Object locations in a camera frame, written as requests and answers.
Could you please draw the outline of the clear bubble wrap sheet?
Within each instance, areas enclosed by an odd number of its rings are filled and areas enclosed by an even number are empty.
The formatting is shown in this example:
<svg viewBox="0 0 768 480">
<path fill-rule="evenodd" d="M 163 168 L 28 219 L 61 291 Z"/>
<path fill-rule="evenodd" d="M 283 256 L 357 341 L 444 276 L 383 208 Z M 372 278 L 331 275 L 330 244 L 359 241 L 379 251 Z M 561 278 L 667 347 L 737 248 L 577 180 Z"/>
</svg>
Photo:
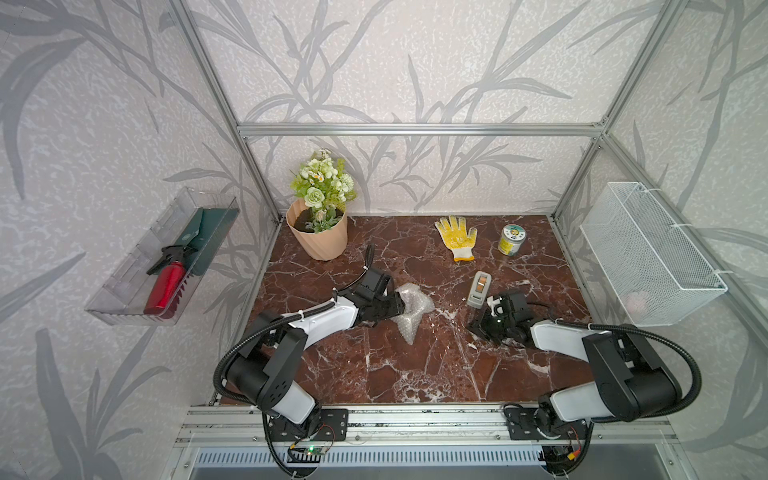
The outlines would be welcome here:
<svg viewBox="0 0 768 480">
<path fill-rule="evenodd" d="M 422 318 L 435 310 L 433 300 L 414 283 L 406 283 L 396 289 L 404 302 L 401 314 L 392 318 L 408 345 L 413 345 Z"/>
</svg>

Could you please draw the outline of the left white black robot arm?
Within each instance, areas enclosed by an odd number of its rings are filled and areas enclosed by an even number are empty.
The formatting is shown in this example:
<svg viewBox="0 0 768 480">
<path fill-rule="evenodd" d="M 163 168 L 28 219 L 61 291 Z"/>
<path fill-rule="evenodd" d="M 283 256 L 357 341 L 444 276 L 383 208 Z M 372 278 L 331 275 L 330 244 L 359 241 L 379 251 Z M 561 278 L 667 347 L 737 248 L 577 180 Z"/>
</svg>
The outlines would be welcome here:
<svg viewBox="0 0 768 480">
<path fill-rule="evenodd" d="M 375 326 L 405 311 L 390 274 L 374 266 L 375 247 L 365 250 L 361 274 L 335 288 L 331 298 L 307 310 L 278 315 L 263 311 L 245 337 L 223 355 L 213 385 L 223 398 L 257 407 L 304 433 L 319 427 L 319 401 L 295 377 L 305 350 L 358 326 Z"/>
</svg>

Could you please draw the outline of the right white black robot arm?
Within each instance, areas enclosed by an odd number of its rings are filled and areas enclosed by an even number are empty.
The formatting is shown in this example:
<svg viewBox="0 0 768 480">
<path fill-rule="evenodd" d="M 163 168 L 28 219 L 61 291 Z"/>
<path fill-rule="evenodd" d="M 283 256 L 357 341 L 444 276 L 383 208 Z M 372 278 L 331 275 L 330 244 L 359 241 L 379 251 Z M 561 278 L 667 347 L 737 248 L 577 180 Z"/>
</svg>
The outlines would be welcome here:
<svg viewBox="0 0 768 480">
<path fill-rule="evenodd" d="M 702 390 L 703 375 L 694 357 L 656 333 L 631 325 L 566 321 L 519 290 L 482 301 L 472 297 L 469 305 L 479 310 L 468 324 L 475 336 L 495 345 L 511 340 L 589 365 L 590 382 L 540 398 L 541 428 L 668 416 L 688 408 Z"/>
</svg>

